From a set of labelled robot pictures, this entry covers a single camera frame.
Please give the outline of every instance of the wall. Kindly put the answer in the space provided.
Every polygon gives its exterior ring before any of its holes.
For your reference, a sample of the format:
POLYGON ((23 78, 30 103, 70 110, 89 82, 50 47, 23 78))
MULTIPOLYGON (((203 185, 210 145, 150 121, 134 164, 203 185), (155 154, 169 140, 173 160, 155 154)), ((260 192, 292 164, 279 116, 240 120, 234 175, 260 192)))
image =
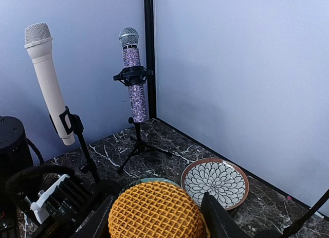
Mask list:
POLYGON ((329 187, 328 4, 156 0, 159 118, 313 205, 329 187))
POLYGON ((145 65, 143 0, 0 0, 0 115, 24 123, 28 138, 45 159, 66 147, 48 117, 33 64, 24 49, 27 26, 46 22, 53 37, 53 60, 63 98, 92 142, 129 126, 127 88, 113 81, 123 68, 120 31, 140 34, 145 65))

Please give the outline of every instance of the plate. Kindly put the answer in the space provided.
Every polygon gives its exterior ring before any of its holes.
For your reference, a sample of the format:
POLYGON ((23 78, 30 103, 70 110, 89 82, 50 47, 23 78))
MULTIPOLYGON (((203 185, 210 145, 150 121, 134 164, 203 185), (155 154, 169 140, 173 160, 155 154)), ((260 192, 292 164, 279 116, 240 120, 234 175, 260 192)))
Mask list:
POLYGON ((198 206, 204 193, 209 192, 225 210, 241 205, 249 191, 246 174, 238 166, 219 158, 204 158, 188 165, 180 183, 198 206))
POLYGON ((180 187, 180 185, 178 185, 177 183, 173 182, 172 180, 168 180, 168 179, 165 179, 165 178, 144 178, 144 179, 139 179, 139 180, 136 180, 136 181, 133 181, 132 183, 130 183, 129 185, 125 186, 121 192, 119 193, 119 196, 124 193, 127 189, 137 185, 137 184, 140 184, 140 183, 143 183, 143 182, 149 182, 149 181, 164 181, 164 182, 168 182, 168 183, 171 183, 171 184, 174 184, 178 187, 180 187))

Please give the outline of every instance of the black marble tabletop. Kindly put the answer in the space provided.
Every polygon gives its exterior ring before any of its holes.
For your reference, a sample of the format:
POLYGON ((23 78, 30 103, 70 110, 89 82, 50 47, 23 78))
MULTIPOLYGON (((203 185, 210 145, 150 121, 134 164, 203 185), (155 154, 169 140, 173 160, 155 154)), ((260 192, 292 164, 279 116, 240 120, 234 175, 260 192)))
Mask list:
MULTIPOLYGON (((134 142, 131 141, 131 136, 135 136, 133 127, 89 145, 89 151, 102 179, 115 180, 123 187, 134 180, 147 177, 167 178, 179 184, 180 176, 187 165, 201 158, 216 157, 162 122, 151 120, 142 124, 142 139, 160 149, 172 152, 174 156, 167 157, 157 152, 135 156, 128 162, 123 173, 118 174, 119 166, 133 149, 134 142)), ((82 151, 78 149, 54 158, 50 163, 75 169, 77 175, 90 184, 93 182, 91 175, 84 175, 78 170, 78 166, 84 163, 84 160, 82 151)), ((232 216, 250 236, 266 229, 277 229, 282 232, 307 211, 257 179, 251 176, 248 176, 248 179, 249 195, 232 216)), ((19 219, 21 236, 29 237, 36 226, 22 213, 19 219)), ((313 216, 299 233, 292 237, 329 238, 329 222, 313 216)))

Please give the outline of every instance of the teal plate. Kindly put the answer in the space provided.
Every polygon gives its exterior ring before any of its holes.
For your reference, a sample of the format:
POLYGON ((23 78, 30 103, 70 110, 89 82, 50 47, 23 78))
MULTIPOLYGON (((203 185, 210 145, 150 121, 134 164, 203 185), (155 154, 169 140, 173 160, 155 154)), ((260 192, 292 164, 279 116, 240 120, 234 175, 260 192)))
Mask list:
POLYGON ((168 180, 168 179, 165 179, 165 178, 144 178, 144 179, 140 179, 140 180, 136 180, 136 181, 133 181, 132 183, 130 183, 129 185, 125 186, 121 192, 119 193, 119 196, 124 193, 127 189, 135 186, 135 185, 138 185, 138 184, 141 184, 141 183, 144 183, 144 182, 151 182, 151 181, 163 181, 163 182, 168 182, 168 183, 171 183, 175 186, 178 186, 180 187, 180 185, 178 185, 177 183, 173 182, 172 180, 168 180))

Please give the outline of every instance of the black bracket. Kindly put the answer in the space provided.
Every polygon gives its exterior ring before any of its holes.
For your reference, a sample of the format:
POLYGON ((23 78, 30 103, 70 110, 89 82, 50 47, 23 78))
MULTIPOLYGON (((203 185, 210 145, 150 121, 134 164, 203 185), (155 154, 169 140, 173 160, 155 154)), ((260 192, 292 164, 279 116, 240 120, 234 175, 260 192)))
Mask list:
POLYGON ((113 80, 118 80, 125 86, 144 84, 153 71, 147 70, 143 66, 124 68, 118 75, 113 76, 113 80))
MULTIPOLYGON (((59 115, 59 117, 60 117, 60 119, 61 119, 61 122, 62 122, 62 124, 63 124, 63 127, 65 128, 65 131, 66 131, 66 133, 67 133, 68 135, 74 131, 74 126, 73 126, 73 124, 72 124, 72 117, 71 117, 71 116, 72 116, 72 114, 70 113, 70 110, 69 110, 69 108, 68 108, 67 106, 65 106, 65 111, 59 115), (65 116, 67 116, 67 115, 68 115, 68 119, 69 119, 70 122, 71 122, 71 127, 70 127, 70 128, 68 127, 68 125, 67 125, 67 123, 66 123, 66 121, 65 121, 65 116)), ((54 127, 56 133, 58 134, 57 129, 56 129, 56 127, 55 127, 55 124, 54 124, 54 122, 53 122, 53 120, 52 120, 51 115, 49 115, 49 117, 50 117, 51 123, 52 123, 52 125, 53 125, 53 127, 54 127)))

